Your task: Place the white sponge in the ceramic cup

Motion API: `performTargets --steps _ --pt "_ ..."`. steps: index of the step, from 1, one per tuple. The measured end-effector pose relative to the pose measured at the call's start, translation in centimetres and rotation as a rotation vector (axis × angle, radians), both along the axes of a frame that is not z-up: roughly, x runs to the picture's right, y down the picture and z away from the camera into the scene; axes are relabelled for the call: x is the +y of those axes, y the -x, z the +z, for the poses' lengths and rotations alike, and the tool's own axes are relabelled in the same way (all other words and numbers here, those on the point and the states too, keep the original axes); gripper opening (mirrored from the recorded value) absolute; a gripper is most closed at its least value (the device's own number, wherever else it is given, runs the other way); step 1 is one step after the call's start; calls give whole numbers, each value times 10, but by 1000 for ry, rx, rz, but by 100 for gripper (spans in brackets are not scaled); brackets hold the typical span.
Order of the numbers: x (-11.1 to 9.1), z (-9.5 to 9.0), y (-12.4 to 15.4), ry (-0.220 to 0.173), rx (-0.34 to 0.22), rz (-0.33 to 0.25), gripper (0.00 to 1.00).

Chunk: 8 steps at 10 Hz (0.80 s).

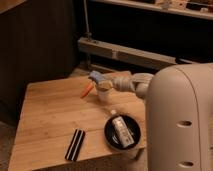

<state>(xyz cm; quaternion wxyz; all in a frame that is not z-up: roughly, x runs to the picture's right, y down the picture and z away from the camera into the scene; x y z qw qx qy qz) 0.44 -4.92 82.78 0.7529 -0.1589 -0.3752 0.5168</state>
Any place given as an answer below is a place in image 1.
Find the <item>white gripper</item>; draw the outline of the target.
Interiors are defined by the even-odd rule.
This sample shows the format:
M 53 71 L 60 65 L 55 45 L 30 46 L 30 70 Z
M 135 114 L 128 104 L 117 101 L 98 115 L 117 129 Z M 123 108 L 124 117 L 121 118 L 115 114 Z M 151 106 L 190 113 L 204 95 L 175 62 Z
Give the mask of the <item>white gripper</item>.
M 101 80 L 97 83 L 97 88 L 102 91 L 108 91 L 114 87 L 120 92 L 134 92 L 135 87 L 130 77 L 119 76 L 111 80 Z

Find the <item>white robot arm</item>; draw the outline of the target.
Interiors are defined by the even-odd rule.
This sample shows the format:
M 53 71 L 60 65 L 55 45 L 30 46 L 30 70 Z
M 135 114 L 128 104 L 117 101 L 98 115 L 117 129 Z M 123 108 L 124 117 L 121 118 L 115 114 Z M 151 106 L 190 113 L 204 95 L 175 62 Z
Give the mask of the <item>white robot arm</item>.
M 213 63 L 173 65 L 156 74 L 100 75 L 98 85 L 132 92 L 145 102 L 149 171 L 211 171 Z

